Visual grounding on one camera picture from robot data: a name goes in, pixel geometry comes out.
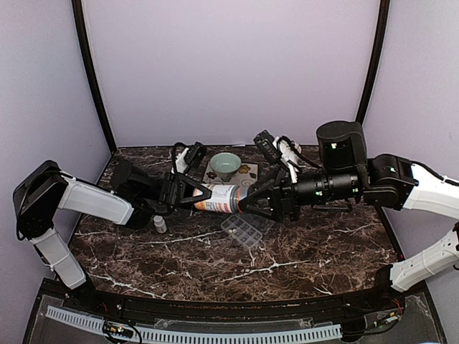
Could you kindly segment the clear plastic pill organizer box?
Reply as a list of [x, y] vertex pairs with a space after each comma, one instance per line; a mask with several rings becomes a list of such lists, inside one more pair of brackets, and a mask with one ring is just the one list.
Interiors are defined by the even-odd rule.
[[246, 249], [254, 249], [259, 246], [263, 237], [269, 232], [275, 222], [254, 214], [233, 214], [227, 217], [220, 227], [230, 237], [236, 240]]

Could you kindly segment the orange pill bottle grey cap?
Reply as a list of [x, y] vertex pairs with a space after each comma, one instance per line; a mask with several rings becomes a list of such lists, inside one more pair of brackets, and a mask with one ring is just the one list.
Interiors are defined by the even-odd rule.
[[217, 185], [207, 184], [204, 185], [212, 191], [212, 197], [206, 201], [201, 201], [194, 204], [194, 207], [200, 211], [213, 211], [232, 214], [230, 209], [230, 191], [234, 185]]

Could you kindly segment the small white pill bottle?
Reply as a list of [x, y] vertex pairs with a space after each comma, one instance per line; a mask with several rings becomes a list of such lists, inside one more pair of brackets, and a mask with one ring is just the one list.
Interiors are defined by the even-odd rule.
[[155, 227], [155, 230], [156, 230], [159, 234], [164, 234], [164, 233], [166, 233], [166, 231], [167, 231], [167, 225], [166, 225], [166, 222], [165, 222], [164, 217], [159, 216], [159, 215], [156, 215], [155, 217], [153, 217], [153, 225], [154, 225], [154, 227]]

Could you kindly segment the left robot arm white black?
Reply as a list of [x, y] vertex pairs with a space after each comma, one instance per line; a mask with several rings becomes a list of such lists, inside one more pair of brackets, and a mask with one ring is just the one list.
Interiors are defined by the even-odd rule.
[[166, 173], [163, 178], [123, 160], [110, 180], [111, 190], [71, 176], [48, 160], [24, 179], [13, 192], [16, 237], [31, 242], [51, 270], [70, 290], [85, 312], [96, 312], [100, 295], [89, 286], [89, 279], [68, 245], [55, 229], [57, 210], [76, 211], [141, 229], [154, 216], [169, 215], [174, 209], [206, 201], [209, 188], [183, 173]]

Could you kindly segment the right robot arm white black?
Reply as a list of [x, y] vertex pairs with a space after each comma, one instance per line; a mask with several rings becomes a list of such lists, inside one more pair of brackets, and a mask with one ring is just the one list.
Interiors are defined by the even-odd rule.
[[[423, 163], [392, 154], [367, 158], [364, 132], [359, 122], [343, 120], [316, 130], [322, 167], [302, 173], [279, 169], [249, 187], [239, 208], [273, 221], [299, 218], [301, 206], [353, 198], [370, 206], [394, 210], [421, 210], [458, 220], [458, 181], [436, 173]], [[366, 295], [373, 311], [385, 308], [394, 290], [406, 292], [458, 262], [458, 222], [430, 247], [404, 261], [377, 271], [375, 288]]]

